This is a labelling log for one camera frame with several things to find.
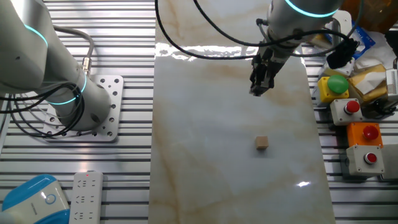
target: red button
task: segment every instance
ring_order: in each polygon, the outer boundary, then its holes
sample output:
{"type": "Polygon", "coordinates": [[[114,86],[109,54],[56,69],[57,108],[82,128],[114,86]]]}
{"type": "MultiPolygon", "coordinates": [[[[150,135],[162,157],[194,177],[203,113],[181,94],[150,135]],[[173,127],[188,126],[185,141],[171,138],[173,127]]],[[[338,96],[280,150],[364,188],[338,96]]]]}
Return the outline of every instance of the red button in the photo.
{"type": "Polygon", "coordinates": [[[366,126],[363,129],[363,136],[368,140],[375,140],[377,137],[379,137],[379,130],[377,130],[377,128],[374,126],[366,126]]]}
{"type": "Polygon", "coordinates": [[[373,164],[377,161],[377,156],[373,153],[368,153],[365,155],[365,162],[367,162],[368,164],[373,164]]]}
{"type": "Polygon", "coordinates": [[[347,113],[356,113],[361,109],[361,106],[357,101],[351,100],[347,103],[345,110],[347,113]]]}

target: blue device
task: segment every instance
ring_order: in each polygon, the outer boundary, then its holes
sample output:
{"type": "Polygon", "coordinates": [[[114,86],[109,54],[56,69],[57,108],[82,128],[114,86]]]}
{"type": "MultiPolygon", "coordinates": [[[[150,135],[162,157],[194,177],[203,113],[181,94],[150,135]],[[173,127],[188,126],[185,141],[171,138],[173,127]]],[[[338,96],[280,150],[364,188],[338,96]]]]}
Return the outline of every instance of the blue device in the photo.
{"type": "Polygon", "coordinates": [[[8,193],[2,211],[20,224],[68,224],[70,209],[51,175],[39,175],[8,193]]]}

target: control box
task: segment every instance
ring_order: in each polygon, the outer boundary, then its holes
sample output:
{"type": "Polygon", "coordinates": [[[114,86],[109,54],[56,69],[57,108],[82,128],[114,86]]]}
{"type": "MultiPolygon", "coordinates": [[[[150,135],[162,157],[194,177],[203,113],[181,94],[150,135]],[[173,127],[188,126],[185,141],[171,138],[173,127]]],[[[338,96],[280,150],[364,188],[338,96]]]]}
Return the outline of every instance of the control box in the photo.
{"type": "Polygon", "coordinates": [[[380,127],[377,123],[353,122],[347,125],[348,145],[378,146],[383,148],[380,127]]]}
{"type": "Polygon", "coordinates": [[[327,107],[335,99],[347,99],[348,87],[348,81],[340,75],[322,77],[312,94],[315,104],[317,107],[327,107]]]}
{"type": "Polygon", "coordinates": [[[381,149],[385,171],[381,175],[383,180],[398,179],[398,144],[385,145],[381,149]]]}
{"type": "Polygon", "coordinates": [[[335,126],[347,126],[352,122],[362,122],[361,106],[357,99],[334,100],[330,104],[331,116],[335,126]]]}
{"type": "Polygon", "coordinates": [[[353,146],[340,154],[344,176],[375,177],[384,173],[381,148],[378,146],[353,146]]]}

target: power strip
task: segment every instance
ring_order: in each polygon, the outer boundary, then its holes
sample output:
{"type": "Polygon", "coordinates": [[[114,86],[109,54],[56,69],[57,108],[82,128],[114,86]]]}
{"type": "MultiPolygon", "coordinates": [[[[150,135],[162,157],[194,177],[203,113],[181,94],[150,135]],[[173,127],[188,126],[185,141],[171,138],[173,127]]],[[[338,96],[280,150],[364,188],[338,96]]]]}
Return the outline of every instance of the power strip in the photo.
{"type": "Polygon", "coordinates": [[[102,183],[100,172],[75,174],[69,224],[100,224],[102,183]]]}

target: green button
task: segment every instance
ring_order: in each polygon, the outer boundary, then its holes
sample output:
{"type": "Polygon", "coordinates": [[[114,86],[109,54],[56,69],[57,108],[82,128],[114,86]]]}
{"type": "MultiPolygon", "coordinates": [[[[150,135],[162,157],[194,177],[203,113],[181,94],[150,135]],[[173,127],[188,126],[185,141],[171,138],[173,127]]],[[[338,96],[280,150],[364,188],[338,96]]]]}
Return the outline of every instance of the green button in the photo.
{"type": "Polygon", "coordinates": [[[332,75],[328,79],[328,87],[337,94],[343,94],[348,90],[348,81],[342,76],[332,75]]]}

